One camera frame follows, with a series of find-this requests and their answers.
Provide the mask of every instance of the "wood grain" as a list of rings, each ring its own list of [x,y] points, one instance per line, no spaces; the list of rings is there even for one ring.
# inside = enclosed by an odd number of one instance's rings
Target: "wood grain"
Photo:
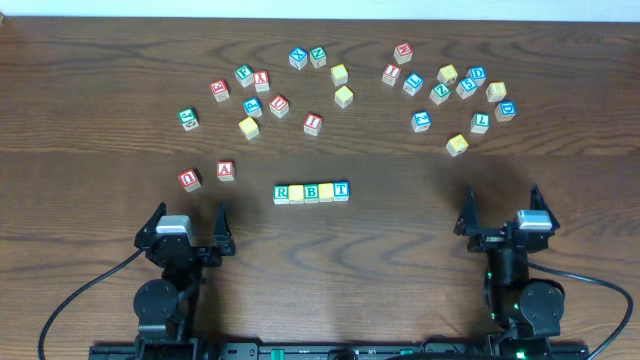
[[[482,301],[486,259],[452,234],[466,184],[498,225],[538,183],[562,224],[541,263],[601,276],[640,298],[640,27],[629,24],[11,18],[0,31],[0,359],[33,359],[50,313],[76,288],[134,252],[133,235],[164,201],[207,242],[227,201],[238,255],[200,304],[198,329],[263,341],[420,341],[494,330]],[[380,81],[409,41],[424,88]],[[328,66],[297,71],[287,54],[323,45]],[[291,111],[268,111],[248,142],[233,70],[269,71]],[[355,100],[333,101],[329,66],[344,63]],[[479,92],[428,99],[437,69],[482,65],[519,114],[452,159]],[[208,89],[225,79],[231,99]],[[177,112],[193,106],[200,128]],[[433,125],[414,134],[410,117]],[[307,112],[324,117],[307,136]],[[236,181],[215,163],[232,159]],[[197,167],[203,188],[177,175]],[[347,179],[345,204],[274,206],[276,183]],[[160,271],[144,259],[80,296],[51,328],[49,359],[86,358],[97,341],[131,341],[137,288]],[[615,327],[622,297],[568,280],[562,339],[592,348]],[[640,357],[640,320],[601,358]]]

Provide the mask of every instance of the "brown wooden surface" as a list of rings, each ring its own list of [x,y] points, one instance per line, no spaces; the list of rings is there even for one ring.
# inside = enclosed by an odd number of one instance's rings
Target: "brown wooden surface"
[[[264,341],[420,341],[495,330],[482,300],[485,256],[452,234],[464,185],[481,218],[499,225],[540,185],[562,224],[534,259],[601,276],[640,299],[640,26],[498,22],[240,21],[9,18],[0,31],[0,359],[33,359],[42,325],[71,292],[134,252],[133,235],[159,202],[192,216],[207,241],[215,207],[229,204],[235,258],[207,272],[198,328]],[[395,87],[380,81],[394,45],[413,60]],[[302,71],[296,45],[323,45],[328,66]],[[233,70],[269,71],[261,134],[238,128],[255,96]],[[355,101],[339,109],[329,66],[346,64]],[[482,65],[505,81],[518,115],[452,135],[474,112],[493,114],[486,83],[467,100],[429,99],[440,66]],[[408,74],[425,77],[410,97]],[[208,85],[225,79],[231,99]],[[283,94],[291,111],[266,104]],[[194,106],[200,128],[177,112]],[[414,134],[411,114],[433,124]],[[307,112],[324,117],[303,133]],[[237,180],[215,163],[232,159]],[[197,167],[203,188],[177,175]],[[276,183],[347,179],[346,204],[274,206]],[[96,341],[137,334],[135,291],[160,271],[137,259],[80,296],[47,338],[50,359],[86,359]],[[625,302],[609,290],[561,280],[563,339],[594,348]],[[634,316],[602,358],[640,357]]]

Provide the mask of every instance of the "white backdrop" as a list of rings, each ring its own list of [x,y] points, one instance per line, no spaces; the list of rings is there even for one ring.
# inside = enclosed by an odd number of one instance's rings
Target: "white backdrop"
[[[2,0],[8,16],[640,21],[640,0]]]

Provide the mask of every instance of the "yellow block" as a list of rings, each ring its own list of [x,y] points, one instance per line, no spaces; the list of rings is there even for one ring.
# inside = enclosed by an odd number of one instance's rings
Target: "yellow block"
[[[318,185],[318,193],[320,194],[320,202],[333,201],[333,183]]]
[[[256,124],[255,120],[251,116],[240,121],[240,130],[245,134],[250,134],[252,131],[256,131],[258,129],[258,124]]]
[[[503,82],[491,83],[489,84],[489,92],[491,95],[506,95],[507,87],[504,86]]]
[[[464,136],[462,136],[462,134],[451,138],[451,140],[449,140],[449,143],[456,152],[464,151],[469,147],[469,143],[464,139]]]
[[[347,72],[347,68],[344,67],[343,64],[340,64],[340,65],[336,65],[336,66],[331,68],[331,74],[336,79],[339,79],[339,78],[347,76],[349,73]]]
[[[340,99],[340,101],[345,103],[353,97],[353,92],[351,92],[348,87],[343,86],[338,89],[338,91],[336,91],[336,96]]]
[[[304,186],[289,185],[289,202],[292,204],[304,203]]]
[[[458,77],[458,72],[453,65],[447,65],[445,67],[440,68],[440,74],[442,75],[442,79],[444,83],[448,83],[451,79],[456,79]]]

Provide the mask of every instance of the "alphabet cube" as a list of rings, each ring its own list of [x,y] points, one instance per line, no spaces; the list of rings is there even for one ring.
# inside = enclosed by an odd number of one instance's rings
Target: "alphabet cube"
[[[393,86],[396,84],[396,80],[398,80],[398,77],[400,77],[400,68],[389,64],[382,73],[382,82]]]
[[[489,130],[489,115],[477,113],[471,118],[471,132],[484,134]]]
[[[304,204],[304,186],[289,185],[289,204]]]
[[[449,98],[450,94],[451,90],[449,90],[445,84],[438,84],[431,90],[429,98],[436,103],[436,105],[440,105]]]
[[[253,74],[253,82],[256,84],[256,91],[269,91],[269,75],[266,71],[258,71]]]
[[[211,92],[217,102],[227,100],[229,98],[229,89],[227,88],[227,84],[224,83],[224,80],[218,80],[211,83]]]
[[[318,193],[320,194],[320,202],[333,202],[333,183],[318,185]]]
[[[318,184],[311,184],[304,186],[304,203],[315,204],[320,202],[318,195]]]
[[[458,135],[449,140],[447,143],[447,151],[451,156],[456,157],[467,150],[469,143],[464,139],[464,136]]]
[[[347,81],[349,81],[349,73],[347,72],[347,68],[344,67],[343,64],[332,67],[331,80],[333,81],[333,85],[335,86],[346,84]]]
[[[244,102],[244,111],[247,115],[252,117],[262,116],[262,108],[260,107],[260,101],[258,98],[251,98]]]
[[[273,187],[273,203],[276,205],[289,203],[289,187],[288,186]]]
[[[503,82],[491,83],[489,84],[489,87],[487,87],[488,102],[501,101],[505,96],[507,96],[507,88],[504,86]]]
[[[503,101],[496,107],[496,120],[509,121],[516,116],[516,104],[513,101]]]
[[[218,163],[218,179],[221,181],[232,181],[235,171],[233,169],[233,162],[221,161]]]
[[[178,176],[178,179],[180,179],[180,184],[182,184],[182,187],[187,190],[187,192],[192,192],[202,186],[194,169],[183,172]]]
[[[193,130],[199,126],[196,113],[191,108],[180,111],[178,118],[180,118],[180,123],[186,131]]]
[[[349,183],[338,182],[333,183],[333,201],[349,200]]]
[[[289,64],[298,70],[302,70],[307,65],[307,58],[307,52],[298,46],[289,54]]]
[[[327,53],[322,47],[311,50],[311,64],[316,69],[327,64]]]
[[[458,83],[458,87],[456,88],[456,92],[460,95],[461,98],[466,99],[469,96],[473,95],[478,89],[478,85],[476,85],[473,80],[466,78],[461,80]]]
[[[271,100],[269,108],[278,119],[282,119],[282,117],[289,112],[289,102],[281,95],[278,95],[275,99]]]
[[[456,71],[456,68],[453,67],[453,65],[447,65],[440,68],[440,71],[438,71],[438,81],[447,86],[456,82],[457,79],[458,72]]]
[[[353,92],[348,87],[343,86],[336,91],[335,101],[341,108],[346,108],[353,102]]]
[[[307,120],[304,122],[304,132],[309,135],[318,136],[320,129],[322,128],[322,118],[317,115],[307,115]]]
[[[396,58],[398,65],[409,62],[412,56],[413,49],[409,46],[409,43],[400,44],[393,51],[393,57]]]
[[[251,70],[249,65],[240,66],[236,69],[236,79],[238,79],[242,87],[253,84],[253,70]]]
[[[240,122],[240,130],[247,137],[247,140],[251,140],[252,138],[258,136],[260,134],[260,129],[258,128],[258,124],[256,124],[255,120],[251,116],[242,120]]]
[[[420,91],[422,88],[422,84],[424,83],[424,79],[416,73],[409,75],[407,80],[404,81],[404,86],[402,89],[406,91],[409,95],[414,96]]]
[[[469,69],[467,77],[473,80],[476,85],[480,86],[487,79],[487,72],[484,71],[482,66],[476,66]]]
[[[415,132],[425,131],[430,125],[431,117],[426,111],[415,113],[411,117],[411,126],[413,126],[413,131]]]

